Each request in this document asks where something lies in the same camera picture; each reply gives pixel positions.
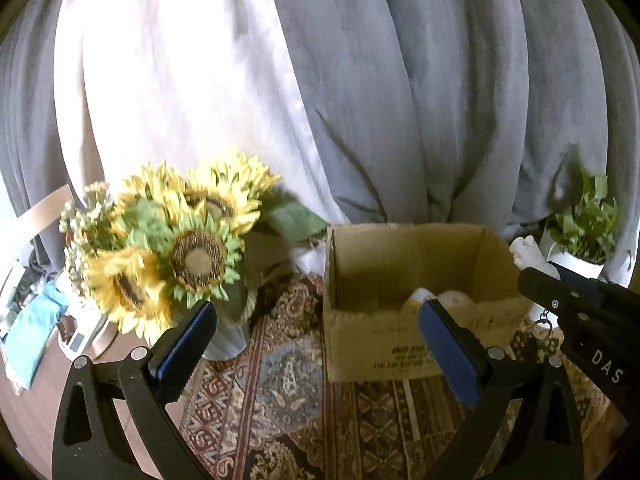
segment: blue cloth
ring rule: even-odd
[[[15,319],[4,342],[4,353],[20,384],[30,388],[47,339],[66,312],[68,301],[53,282],[28,304]]]

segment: sunflower center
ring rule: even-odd
[[[229,202],[219,196],[207,194],[205,191],[187,191],[184,197],[190,207],[196,207],[204,200],[207,211],[215,221],[231,218],[235,213]]]
[[[124,272],[120,272],[113,279],[113,285],[120,291],[120,295],[131,308],[137,312],[142,312],[142,306],[148,300],[149,295],[138,286]]]
[[[222,240],[205,231],[180,234],[171,252],[176,280],[196,292],[213,288],[222,281],[225,259]]]

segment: white figurine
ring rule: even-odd
[[[516,264],[520,270],[526,269],[527,267],[535,267],[537,270],[548,274],[556,280],[560,279],[558,270],[546,262],[533,236],[516,238],[511,244],[511,247],[509,247],[509,251],[513,254],[513,263]]]

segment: artificial sunflower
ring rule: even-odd
[[[247,158],[243,153],[226,152],[218,156],[211,166],[212,175],[218,181],[237,182],[248,192],[249,200],[259,200],[278,181],[279,175],[271,174],[268,166],[258,157]]]
[[[140,176],[132,175],[122,182],[124,190],[118,195],[117,206],[111,215],[111,231],[120,238],[127,238],[130,234],[123,215],[136,207],[140,199],[165,206],[174,219],[180,209],[188,208],[182,195],[186,188],[184,179],[173,166],[168,166],[164,161],[157,168],[151,163],[146,167],[142,166]]]
[[[122,182],[124,189],[118,196],[118,204],[121,209],[135,203],[139,197],[164,204],[172,198],[173,194],[184,189],[184,179],[178,170],[173,166],[168,166],[166,161],[163,161],[157,168],[153,167],[151,163],[146,167],[142,166],[140,176],[132,175],[131,178]]]
[[[87,261],[86,281],[100,312],[118,330],[136,331],[152,346],[172,327],[171,305],[164,296],[166,283],[158,277],[156,256],[128,247],[121,251],[97,251]]]
[[[227,222],[203,219],[196,210],[182,212],[164,251],[168,285],[177,301],[191,308],[198,300],[228,301],[225,283],[240,274],[234,269],[242,259],[242,241],[230,232]]]
[[[191,208],[200,207],[201,214],[227,222],[235,235],[249,232],[260,218],[260,201],[250,200],[241,182],[218,180],[210,169],[190,171],[182,196]]]

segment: white vase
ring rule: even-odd
[[[548,262],[553,262],[555,264],[563,266],[565,269],[572,270],[576,274],[580,274],[585,278],[599,277],[602,269],[604,268],[604,264],[596,265],[585,262],[584,260],[581,260],[580,258],[577,258],[576,256],[573,256],[566,251],[562,251],[558,247],[558,244],[553,241],[551,235],[546,229],[542,235],[542,239],[540,240],[539,247],[540,252]],[[529,319],[538,320],[542,312],[544,312],[544,309],[540,305],[534,304],[529,313]],[[558,326],[558,316],[549,313],[548,319],[554,328]]]

